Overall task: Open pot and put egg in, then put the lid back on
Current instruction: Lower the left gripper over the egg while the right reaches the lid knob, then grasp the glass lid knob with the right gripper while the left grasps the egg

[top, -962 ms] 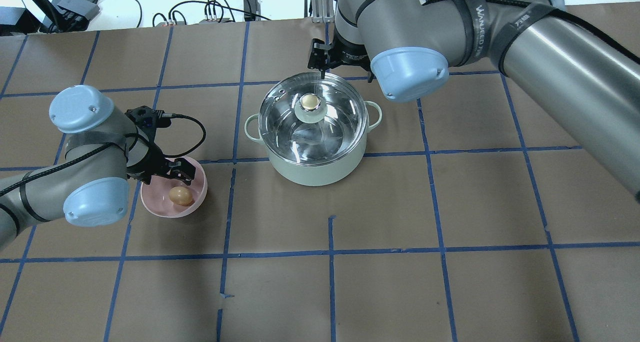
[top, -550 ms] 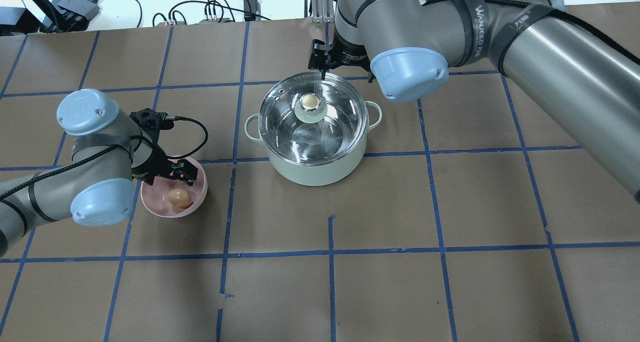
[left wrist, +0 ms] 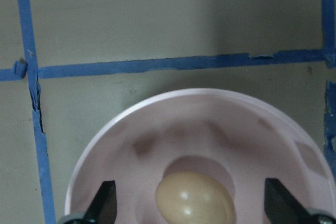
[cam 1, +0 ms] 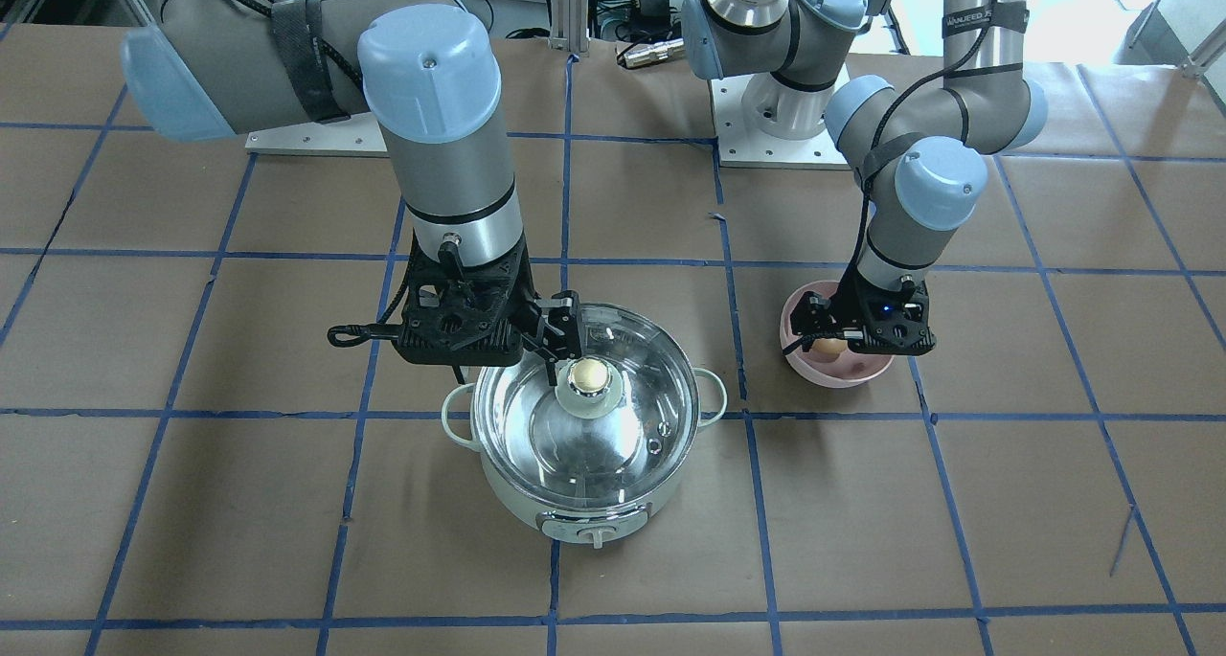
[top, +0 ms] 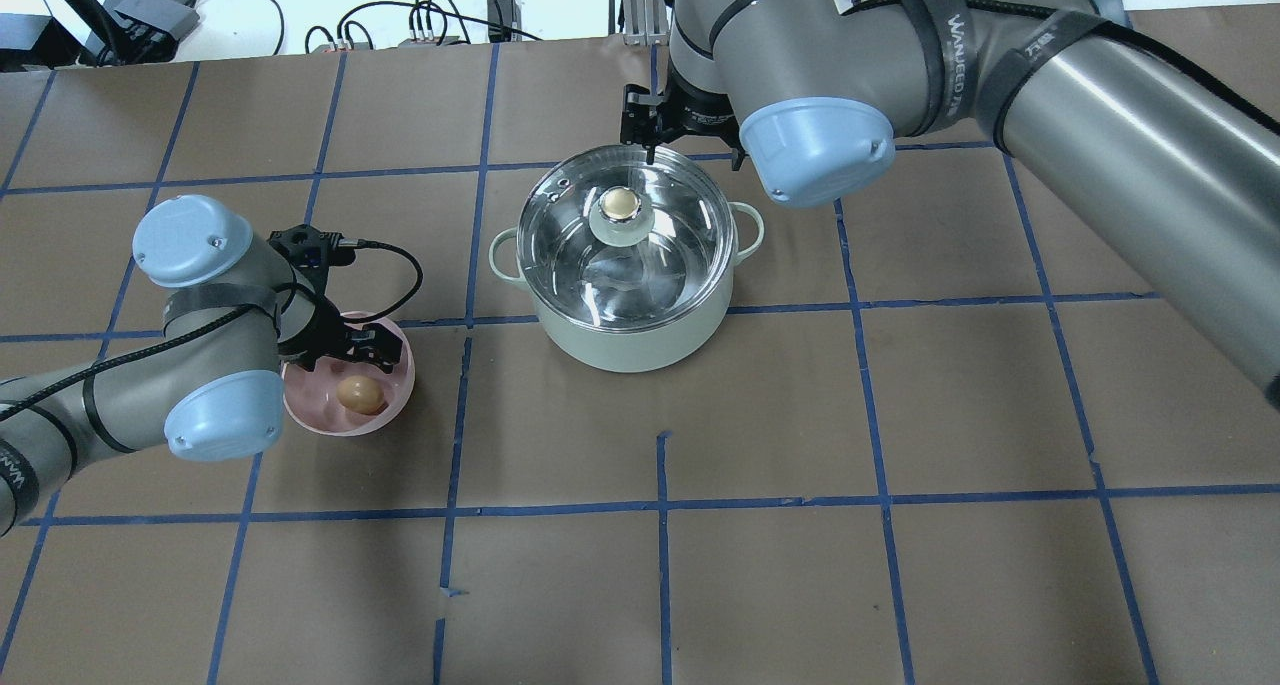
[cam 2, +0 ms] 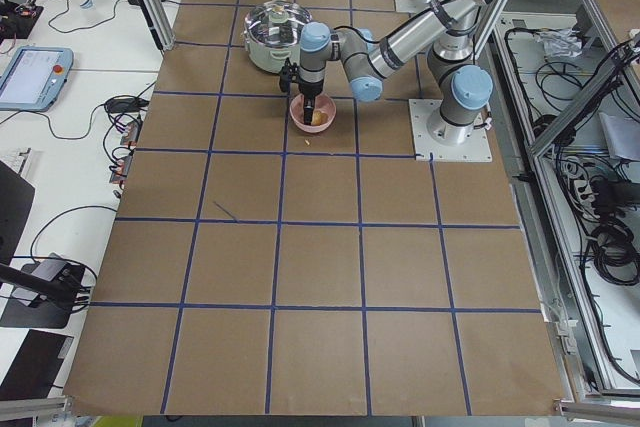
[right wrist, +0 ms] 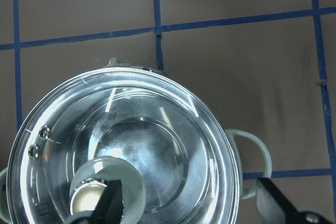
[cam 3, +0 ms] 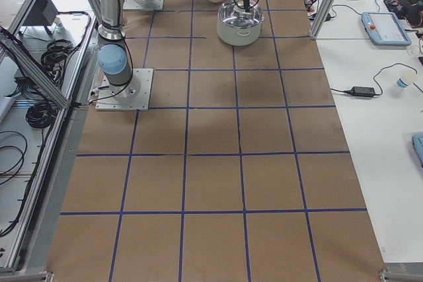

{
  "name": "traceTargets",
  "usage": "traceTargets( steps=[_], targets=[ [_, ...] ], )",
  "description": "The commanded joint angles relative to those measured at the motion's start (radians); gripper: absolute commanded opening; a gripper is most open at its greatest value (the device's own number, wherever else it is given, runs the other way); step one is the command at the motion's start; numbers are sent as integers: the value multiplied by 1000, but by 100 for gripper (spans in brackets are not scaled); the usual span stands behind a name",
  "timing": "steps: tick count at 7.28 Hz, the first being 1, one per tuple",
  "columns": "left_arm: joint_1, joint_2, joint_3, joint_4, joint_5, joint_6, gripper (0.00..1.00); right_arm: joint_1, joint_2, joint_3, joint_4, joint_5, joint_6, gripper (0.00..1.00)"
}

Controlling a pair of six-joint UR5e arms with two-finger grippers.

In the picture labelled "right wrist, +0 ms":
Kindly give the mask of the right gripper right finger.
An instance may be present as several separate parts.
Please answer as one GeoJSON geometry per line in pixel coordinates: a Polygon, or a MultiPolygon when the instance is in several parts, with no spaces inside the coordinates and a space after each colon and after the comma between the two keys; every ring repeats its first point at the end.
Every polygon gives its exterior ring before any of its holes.
{"type": "Polygon", "coordinates": [[[300,213],[269,178],[258,178],[256,208],[263,223],[301,223],[300,213]]]}

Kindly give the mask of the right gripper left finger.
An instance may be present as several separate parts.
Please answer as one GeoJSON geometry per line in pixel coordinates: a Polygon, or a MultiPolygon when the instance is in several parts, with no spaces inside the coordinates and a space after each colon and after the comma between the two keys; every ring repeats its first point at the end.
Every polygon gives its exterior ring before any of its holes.
{"type": "Polygon", "coordinates": [[[91,215],[91,223],[121,223],[124,212],[121,180],[109,180],[91,215]]]}

